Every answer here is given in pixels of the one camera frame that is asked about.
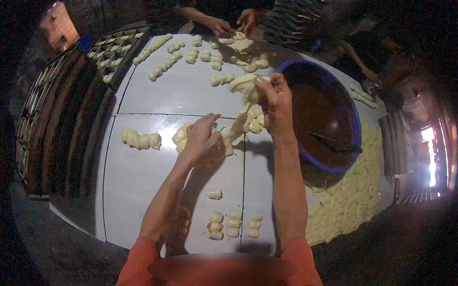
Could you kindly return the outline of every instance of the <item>white table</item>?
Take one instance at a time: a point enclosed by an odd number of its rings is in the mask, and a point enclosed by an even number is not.
[[[207,113],[221,113],[225,119],[217,122],[219,128],[230,127],[238,110],[243,108],[241,95],[232,94],[227,86],[212,87],[208,78],[219,72],[210,68],[210,63],[194,65],[181,59],[155,82],[147,73],[170,56],[167,47],[178,41],[186,46],[180,52],[185,55],[191,47],[190,35],[174,35],[159,50],[155,51],[140,65],[132,65],[116,93],[116,106],[110,119],[100,156],[96,194],[96,237],[100,240],[130,248],[140,231],[140,224],[151,199],[171,170],[176,158],[175,144],[171,137],[185,122],[196,121]],[[277,53],[270,59],[271,67],[256,73],[266,76],[290,59],[307,59],[318,63],[333,73],[347,88],[358,82],[337,69],[309,56],[267,43],[256,43],[261,50]],[[208,49],[203,42],[200,50]],[[223,72],[232,72],[235,77],[244,71],[229,63],[224,63]],[[377,110],[355,102],[360,118],[375,126],[378,118],[384,116],[384,105],[379,102]],[[126,127],[139,134],[158,132],[162,136],[162,147],[157,150],[129,148],[121,142]],[[238,144],[235,155],[227,157],[215,174],[196,172],[190,175],[185,189],[194,196],[189,207],[193,211],[190,232],[185,242],[186,251],[198,252],[256,252],[273,255],[276,252],[276,239],[272,218],[273,191],[273,149],[272,139],[266,130],[260,134],[249,133],[246,145]],[[392,192],[383,176],[381,167],[379,192],[382,200],[377,212],[391,204]],[[210,200],[206,192],[220,189],[223,198]],[[315,197],[306,188],[308,205],[312,206]],[[236,239],[225,237],[222,241],[212,241],[203,236],[209,216],[214,211],[228,213],[243,209],[241,236]],[[248,217],[251,213],[265,214],[260,229],[260,237],[246,235]]]

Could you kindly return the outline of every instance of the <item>orange sleeve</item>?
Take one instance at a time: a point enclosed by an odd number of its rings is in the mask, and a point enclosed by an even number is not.
[[[149,274],[148,266],[159,260],[159,252],[153,241],[139,237],[129,252],[127,262],[119,274],[118,286],[151,286],[155,279]]]
[[[305,237],[291,239],[281,256],[282,259],[294,263],[297,273],[287,279],[288,285],[322,286],[321,278],[315,269],[313,253]]]

